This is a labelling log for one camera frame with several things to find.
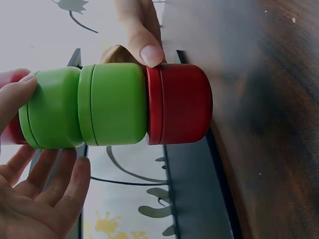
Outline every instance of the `black strip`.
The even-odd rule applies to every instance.
[[[173,188],[171,174],[170,174],[170,168],[169,168],[169,163],[168,163],[168,153],[167,153],[166,145],[164,145],[163,149],[164,149],[164,159],[165,159],[165,166],[166,166],[166,176],[167,176],[167,181],[168,181],[168,196],[169,196],[169,201],[170,201],[171,214],[173,216],[174,230],[175,230],[176,239],[181,239],[176,204],[175,204],[175,194],[174,194],[174,188]]]
[[[208,147],[215,165],[216,174],[218,177],[220,188],[225,201],[226,210],[228,213],[228,218],[230,221],[230,226],[233,230],[233,236],[235,239],[242,239],[243,234],[239,224],[239,218],[237,215],[234,199],[231,194],[226,173],[224,170],[224,166],[221,161],[220,154],[218,152],[218,148],[216,145],[216,141],[211,130],[209,130],[208,133],[206,134],[206,139],[208,141]]]

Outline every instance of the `black stem print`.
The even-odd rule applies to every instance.
[[[106,183],[115,183],[115,184],[122,184],[122,185],[132,185],[132,186],[163,186],[167,185],[166,183],[130,183],[130,182],[120,182],[120,181],[113,181],[108,179],[96,178],[91,176],[92,180],[106,182]]]
[[[159,180],[159,179],[152,179],[152,178],[147,178],[147,177],[143,177],[143,176],[140,176],[140,175],[137,175],[135,173],[132,173],[126,169],[124,169],[118,162],[117,160],[115,159],[114,155],[113,155],[113,152],[112,152],[112,147],[111,146],[107,146],[106,147],[106,152],[107,152],[107,155],[109,156],[109,158],[111,159],[111,161],[114,163],[114,165],[120,169],[121,171],[133,176],[133,177],[136,177],[136,178],[139,178],[139,179],[142,179],[142,180],[145,180],[145,181],[149,181],[149,182],[156,182],[156,183],[130,183],[130,182],[119,182],[119,181],[113,181],[113,180],[108,180],[108,179],[102,179],[102,178],[97,178],[97,177],[93,177],[91,176],[91,179],[92,180],[96,180],[96,181],[100,181],[100,182],[106,182],[106,183],[116,183],[116,184],[122,184],[122,185],[132,185],[132,186],[163,186],[163,185],[167,185],[167,180]],[[157,162],[159,161],[162,161],[163,159],[162,158],[158,158],[156,159]]]
[[[70,17],[72,18],[72,20],[73,20],[76,24],[78,24],[80,27],[82,27],[82,28],[84,28],[84,29],[87,29],[87,30],[89,30],[89,31],[91,31],[91,32],[98,33],[97,31],[90,29],[89,27],[83,25],[83,24],[80,23],[77,19],[75,19],[75,17],[73,16],[72,11],[69,11],[69,13],[70,13]]]
[[[114,155],[113,155],[113,152],[112,152],[112,146],[107,146],[106,147],[106,152],[108,154],[108,157],[111,159],[111,161],[114,163],[114,165],[120,169],[122,172],[125,172],[133,177],[136,177],[136,178],[139,178],[139,179],[142,179],[142,180],[145,180],[145,181],[149,181],[149,182],[154,182],[154,183],[165,183],[167,184],[167,180],[159,180],[159,179],[153,179],[153,178],[147,178],[147,177],[143,177],[141,175],[137,175],[135,173],[132,173],[126,169],[124,169],[115,159]]]
[[[161,201],[163,201],[162,198],[158,198],[158,203],[161,204],[163,207],[166,207],[166,205],[164,205],[164,203],[162,203]]]

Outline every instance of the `printed leaf pattern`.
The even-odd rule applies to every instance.
[[[79,14],[82,14],[82,11],[86,11],[84,8],[84,5],[87,4],[88,1],[84,0],[61,0],[58,2],[58,6],[61,9],[67,10],[67,11],[74,11]]]

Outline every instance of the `person's hand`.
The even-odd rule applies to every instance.
[[[35,90],[35,77],[23,80],[0,90],[0,132]],[[43,150],[28,178],[15,186],[34,153],[24,145],[6,165],[0,165],[0,238],[65,238],[82,210],[90,182],[89,160],[76,160],[75,149],[64,149],[43,191],[58,154],[58,150]]]
[[[114,0],[118,23],[125,33],[121,47],[105,49],[102,62],[136,62],[154,67],[165,61],[160,24],[152,0]]]

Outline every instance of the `dark wood grain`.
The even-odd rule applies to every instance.
[[[167,0],[162,38],[210,79],[244,238],[319,238],[319,1]]]

